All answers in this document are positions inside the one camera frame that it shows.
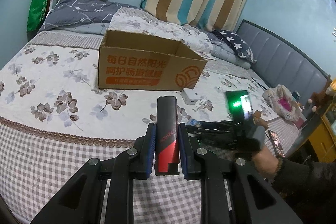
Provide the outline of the person right hand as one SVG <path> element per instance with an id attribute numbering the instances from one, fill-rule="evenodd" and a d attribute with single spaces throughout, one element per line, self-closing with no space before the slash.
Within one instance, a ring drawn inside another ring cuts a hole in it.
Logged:
<path id="1" fill-rule="evenodd" d="M 268 180 L 275 179 L 282 166 L 282 159 L 275 157 L 266 145 L 257 152 L 238 152 L 238 155 L 252 161 L 258 173 Z"/>

